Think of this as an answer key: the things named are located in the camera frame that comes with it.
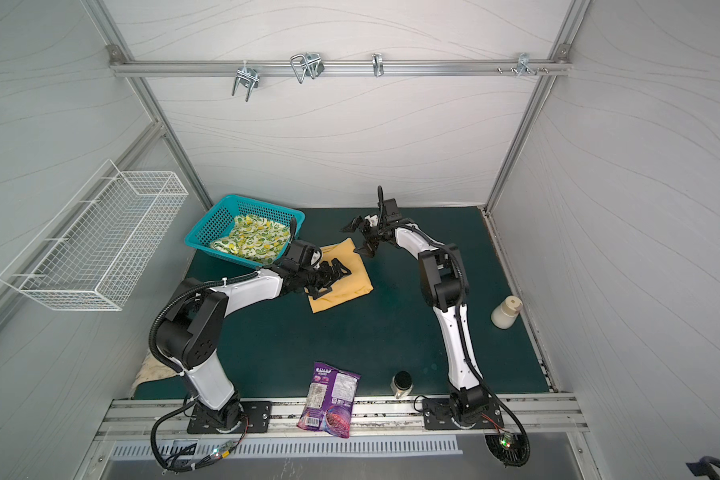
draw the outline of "metal vent grille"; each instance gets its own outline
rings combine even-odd
[[[195,458],[208,455],[226,438],[198,440]],[[164,456],[178,452],[195,440],[167,440],[158,443]],[[229,458],[296,457],[412,457],[461,455],[455,435],[360,436],[354,438],[246,438]],[[112,460],[151,460],[146,440],[118,440]]]

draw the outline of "wire rack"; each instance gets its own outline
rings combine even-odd
[[[52,310],[122,310],[186,197],[173,172],[120,171],[110,160],[0,281]]]

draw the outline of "white bottle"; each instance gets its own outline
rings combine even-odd
[[[490,319],[494,325],[500,329],[508,329],[514,324],[514,320],[518,318],[520,309],[523,308],[523,302],[514,295],[509,295],[504,302],[494,309],[490,314]]]

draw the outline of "metal hook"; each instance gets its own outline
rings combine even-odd
[[[253,91],[254,88],[259,87],[259,73],[256,70],[248,68],[245,64],[243,64],[241,68],[237,69],[237,74],[235,75],[235,83],[232,84],[233,97],[235,96],[238,85],[242,85],[243,87],[248,89],[248,91],[246,92],[246,101],[248,101],[251,97],[251,91]]]
[[[296,68],[296,60],[298,60],[298,69]],[[326,70],[325,65],[322,64],[319,53],[298,53],[293,55],[291,57],[291,68],[293,69],[293,73],[296,74],[296,80],[298,80],[299,83],[304,82],[304,78],[308,72],[309,77],[315,80]]]
[[[518,66],[516,68],[513,68],[512,72],[515,72],[517,76],[520,76],[522,74],[536,75],[537,72],[528,66],[529,61],[530,56],[527,53],[521,53],[520,57],[518,58]]]
[[[373,56],[371,56],[371,62],[373,63],[373,76],[381,77],[384,75],[384,59],[382,58],[382,54],[374,53]]]

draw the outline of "purple snack bag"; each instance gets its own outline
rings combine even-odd
[[[360,375],[315,362],[298,427],[312,432],[323,430],[331,435],[349,438],[352,406]]]

